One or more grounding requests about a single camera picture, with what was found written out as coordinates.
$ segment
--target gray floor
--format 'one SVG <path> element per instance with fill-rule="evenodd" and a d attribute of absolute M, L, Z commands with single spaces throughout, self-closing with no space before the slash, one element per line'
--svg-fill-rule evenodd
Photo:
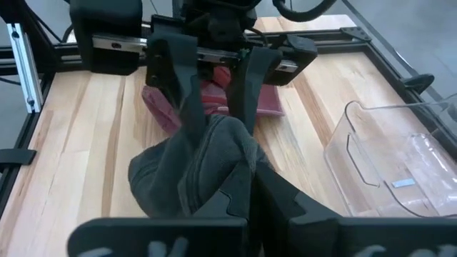
<path fill-rule="evenodd" d="M 157 11 L 171 15 L 171 1 L 153 0 Z M 433 90 L 439 98 L 457 93 L 457 1 L 456 0 L 349 0 L 369 23 L 420 73 L 436 77 Z M 58 34 L 70 24 L 68 4 L 63 0 L 28 1 L 30 7 Z M 291 0 L 296 11 L 316 5 L 318 0 Z M 143 0 L 147 19 L 154 14 L 149 0 Z M 258 16 L 278 16 L 271 0 L 263 0 L 256 8 Z M 346 6 L 338 1 L 328 14 L 348 14 L 359 26 L 365 26 Z M 0 20 L 0 45 L 9 45 L 6 26 Z M 433 100 L 427 92 L 426 100 Z M 0 148 L 14 145 L 26 111 L 21 89 L 0 82 Z"/>

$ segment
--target transparent container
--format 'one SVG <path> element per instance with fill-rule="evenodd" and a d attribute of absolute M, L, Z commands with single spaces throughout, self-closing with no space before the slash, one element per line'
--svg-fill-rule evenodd
<path fill-rule="evenodd" d="M 456 107 L 347 104 L 324 156 L 352 216 L 457 217 Z"/>

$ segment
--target red cloth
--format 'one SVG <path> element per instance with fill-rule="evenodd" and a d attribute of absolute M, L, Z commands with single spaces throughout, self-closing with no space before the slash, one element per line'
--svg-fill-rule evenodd
<path fill-rule="evenodd" d="M 214 69 L 213 81 L 201 83 L 201 96 L 206 114 L 229 114 L 225 88 L 230 83 L 230 71 Z M 181 125 L 173 107 L 156 88 L 145 86 L 141 93 L 144 103 L 159 125 L 169 134 L 174 134 Z M 258 97 L 257 115 L 282 116 L 283 110 L 275 86 L 263 85 Z"/>

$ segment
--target wooden table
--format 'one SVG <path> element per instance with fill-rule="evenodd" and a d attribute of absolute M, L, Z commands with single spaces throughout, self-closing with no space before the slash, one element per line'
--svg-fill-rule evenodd
<path fill-rule="evenodd" d="M 355 26 L 346 15 L 307 23 L 259 19 L 261 31 Z M 85 71 L 57 74 L 30 149 L 38 154 L 19 172 L 0 220 L 0 256 L 65 256 L 66 240 L 97 217 L 145 216 L 127 181 L 129 161 L 167 135 L 141 98 L 145 68 L 130 76 Z M 343 215 L 343 196 L 323 149 L 344 106 L 403 104 L 363 53 L 318 57 L 279 97 L 286 116 L 258 120 L 255 137 L 278 173 Z"/>

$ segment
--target gray towel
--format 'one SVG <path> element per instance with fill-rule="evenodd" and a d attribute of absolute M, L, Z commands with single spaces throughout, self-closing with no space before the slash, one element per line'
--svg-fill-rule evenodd
<path fill-rule="evenodd" d="M 257 161 L 268 163 L 241 121 L 212 115 L 197 149 L 179 130 L 133 158 L 131 192 L 150 217 L 190 216 L 213 196 L 239 161 L 246 161 L 252 173 Z"/>

